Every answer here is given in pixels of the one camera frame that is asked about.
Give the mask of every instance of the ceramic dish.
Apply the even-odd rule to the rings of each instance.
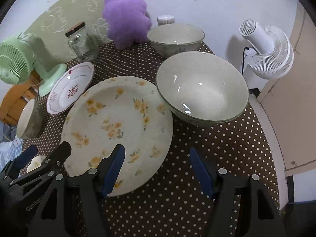
[[[16,135],[22,139],[36,137],[42,128],[43,114],[35,99],[30,100],[24,107],[18,125]]]
[[[156,85],[170,109],[193,125],[233,120],[248,104],[243,76],[210,53],[192,51],[166,59],[158,69]]]
[[[125,194],[159,169],[172,132],[171,111],[155,85],[131,76],[111,78],[88,89],[70,110],[61,141],[72,152],[64,165],[69,176],[81,175],[122,144],[125,161],[110,196]]]
[[[47,99],[47,112],[57,115],[67,110],[88,88],[94,74],[90,62],[73,66],[56,82]]]
[[[198,51],[205,34],[197,27],[187,24],[167,24],[151,29],[147,37],[154,49],[168,58],[177,53]]]

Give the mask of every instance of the polka dot tablecloth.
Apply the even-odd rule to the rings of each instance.
[[[203,44],[201,51],[212,53]],[[149,44],[137,44],[118,51],[113,43],[100,47],[93,62],[95,74],[90,86],[110,77],[137,76],[155,83],[155,75],[164,58]],[[78,63],[70,61],[69,67]],[[44,111],[43,131],[39,137],[25,140],[23,150],[31,144],[39,155],[49,154],[59,143],[68,111],[57,116],[46,112],[47,96],[36,97]],[[250,105],[236,120],[209,128],[189,125],[173,115],[173,139],[169,153],[158,172],[143,186],[119,197],[106,199],[104,213],[114,236],[200,236],[212,211],[213,200],[207,198],[190,165],[193,146],[232,174],[258,174],[279,207],[279,193],[274,163],[260,123]],[[235,233],[240,197],[235,196],[227,236]],[[80,236],[87,236],[80,219]]]

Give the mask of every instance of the glass jar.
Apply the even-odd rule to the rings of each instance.
[[[69,29],[65,35],[80,62],[93,61],[98,57],[99,47],[95,39],[89,36],[84,21]]]

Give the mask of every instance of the large ceramic bowl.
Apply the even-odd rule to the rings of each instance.
[[[154,49],[163,57],[187,51],[198,51],[205,34],[197,27],[187,24],[157,26],[147,34]]]
[[[35,101],[30,100],[24,107],[16,127],[16,135],[22,139],[36,137],[41,131],[43,122],[42,111]]]
[[[248,104],[249,90],[240,72],[209,53],[192,51],[166,59],[156,85],[176,116],[193,125],[233,120]]]

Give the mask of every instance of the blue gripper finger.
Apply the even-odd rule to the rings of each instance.
[[[197,179],[200,181],[203,192],[211,198],[214,194],[211,176],[193,147],[190,149],[190,160]]]
[[[119,148],[119,150],[116,153],[116,156],[107,171],[105,177],[104,177],[104,186],[102,189],[102,196],[103,198],[106,198],[108,194],[110,194],[114,188],[116,179],[118,177],[118,174],[122,168],[123,162],[125,159],[125,148],[123,145]]]
[[[28,162],[30,162],[31,159],[34,158],[36,154],[37,147],[35,145],[31,145],[15,159],[14,167],[24,168],[28,164]]]

